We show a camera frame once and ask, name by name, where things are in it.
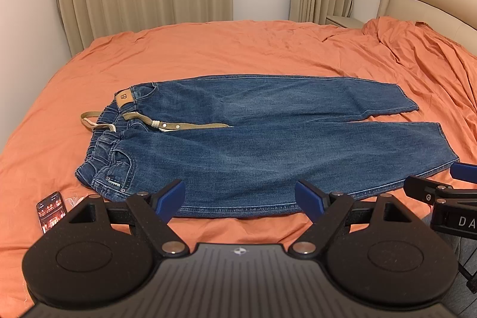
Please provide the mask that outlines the beige nightstand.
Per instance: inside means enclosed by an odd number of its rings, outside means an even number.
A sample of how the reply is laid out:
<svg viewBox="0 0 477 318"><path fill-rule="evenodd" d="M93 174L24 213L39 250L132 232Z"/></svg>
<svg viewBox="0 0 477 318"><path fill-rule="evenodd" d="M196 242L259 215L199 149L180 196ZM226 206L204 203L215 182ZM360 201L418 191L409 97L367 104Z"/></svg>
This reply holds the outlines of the beige nightstand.
<svg viewBox="0 0 477 318"><path fill-rule="evenodd" d="M334 25L337 27L349 29L362 29L362 27L364 26L364 23L358 19L336 15L327 15L326 23L328 25Z"/></svg>

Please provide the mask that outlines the orange bed sheet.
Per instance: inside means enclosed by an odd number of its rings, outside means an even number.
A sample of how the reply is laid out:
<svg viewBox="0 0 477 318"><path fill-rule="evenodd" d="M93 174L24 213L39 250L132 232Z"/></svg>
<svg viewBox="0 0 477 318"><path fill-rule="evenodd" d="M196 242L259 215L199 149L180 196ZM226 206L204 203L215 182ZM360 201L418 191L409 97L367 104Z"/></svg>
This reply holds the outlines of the orange bed sheet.
<svg viewBox="0 0 477 318"><path fill-rule="evenodd" d="M428 23L184 23L96 40L49 81L1 155L1 315L32 305L22 274L36 204L124 200L180 178L189 245L289 244L293 187L403 196L476 162L476 57Z"/></svg>

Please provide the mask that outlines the beige upholstered headboard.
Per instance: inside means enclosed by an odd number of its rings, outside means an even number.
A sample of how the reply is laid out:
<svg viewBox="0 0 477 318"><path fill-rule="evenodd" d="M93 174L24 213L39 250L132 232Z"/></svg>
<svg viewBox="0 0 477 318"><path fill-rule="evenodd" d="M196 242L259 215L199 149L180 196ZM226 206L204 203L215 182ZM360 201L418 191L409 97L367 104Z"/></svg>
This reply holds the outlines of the beige upholstered headboard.
<svg viewBox="0 0 477 318"><path fill-rule="evenodd" d="M377 16L427 23L476 53L476 0L381 0Z"/></svg>

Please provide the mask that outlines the khaki drawstring belt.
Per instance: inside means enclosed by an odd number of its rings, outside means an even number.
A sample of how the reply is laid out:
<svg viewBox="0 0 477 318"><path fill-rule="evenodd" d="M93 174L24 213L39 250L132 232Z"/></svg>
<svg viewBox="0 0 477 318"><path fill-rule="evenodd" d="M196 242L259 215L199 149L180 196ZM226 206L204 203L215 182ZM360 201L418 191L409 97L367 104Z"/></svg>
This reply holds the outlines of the khaki drawstring belt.
<svg viewBox="0 0 477 318"><path fill-rule="evenodd" d="M87 111L81 114L80 120L84 127L89 130L108 130L116 132L116 126L113 123L97 123L91 120L91 118L99 118L101 115L98 111ZM159 129L162 132L179 131L179 130L192 130L192 129L208 129L208 128L228 128L229 125L225 123L207 123L207 124L195 124L195 123L172 123L164 122L160 120L152 120L144 114L138 112L130 112L123 114L125 120L140 120L142 123Z"/></svg>

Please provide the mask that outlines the blue denim jeans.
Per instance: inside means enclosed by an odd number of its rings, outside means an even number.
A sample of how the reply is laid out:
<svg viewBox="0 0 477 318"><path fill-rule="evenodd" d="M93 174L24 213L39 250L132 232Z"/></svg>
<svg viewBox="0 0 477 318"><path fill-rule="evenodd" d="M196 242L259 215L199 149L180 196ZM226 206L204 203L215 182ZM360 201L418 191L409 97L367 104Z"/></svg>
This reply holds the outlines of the blue denim jeans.
<svg viewBox="0 0 477 318"><path fill-rule="evenodd" d="M185 184L180 217L298 212L294 187L368 198L409 176L447 170L458 155L433 122L391 122L418 105L395 84L354 77L223 75L156 81L116 93L76 177L112 202ZM123 114L228 128L162 132Z"/></svg>

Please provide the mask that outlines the black smartphone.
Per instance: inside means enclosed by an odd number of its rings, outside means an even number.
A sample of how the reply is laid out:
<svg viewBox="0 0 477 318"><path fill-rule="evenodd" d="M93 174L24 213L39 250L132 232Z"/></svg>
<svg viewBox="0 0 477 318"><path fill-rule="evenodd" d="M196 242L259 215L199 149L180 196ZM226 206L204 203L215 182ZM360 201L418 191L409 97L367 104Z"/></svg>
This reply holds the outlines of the black smartphone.
<svg viewBox="0 0 477 318"><path fill-rule="evenodd" d="M35 208L43 234L46 234L67 214L66 205L58 191L43 198L36 204Z"/></svg>

